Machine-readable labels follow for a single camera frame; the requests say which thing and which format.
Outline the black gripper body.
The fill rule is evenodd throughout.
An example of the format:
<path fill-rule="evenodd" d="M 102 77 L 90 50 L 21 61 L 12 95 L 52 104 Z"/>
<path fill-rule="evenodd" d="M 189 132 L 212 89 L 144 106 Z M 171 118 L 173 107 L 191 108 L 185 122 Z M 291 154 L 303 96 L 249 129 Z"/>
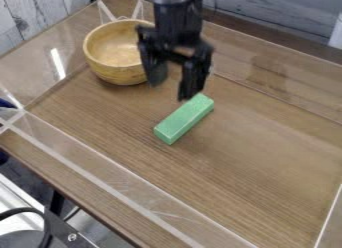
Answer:
<path fill-rule="evenodd" d="M 137 48 L 144 64 L 159 64 L 167 60 L 184 59 L 176 48 L 193 50 L 189 58 L 207 60 L 212 46 L 201 39 L 203 0 L 151 0 L 155 24 L 139 25 Z"/>

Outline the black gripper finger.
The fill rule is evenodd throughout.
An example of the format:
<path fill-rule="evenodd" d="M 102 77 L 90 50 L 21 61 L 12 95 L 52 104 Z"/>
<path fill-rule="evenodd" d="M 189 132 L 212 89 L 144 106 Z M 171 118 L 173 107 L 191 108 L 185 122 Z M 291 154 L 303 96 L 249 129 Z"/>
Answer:
<path fill-rule="evenodd" d="M 179 83 L 177 100 L 191 99 L 204 88 L 209 74 L 211 57 L 191 58 L 181 67 L 181 80 Z"/>
<path fill-rule="evenodd" d="M 159 51 L 143 42 L 139 43 L 137 48 L 147 81 L 152 87 L 156 87 L 167 79 L 167 61 Z"/>

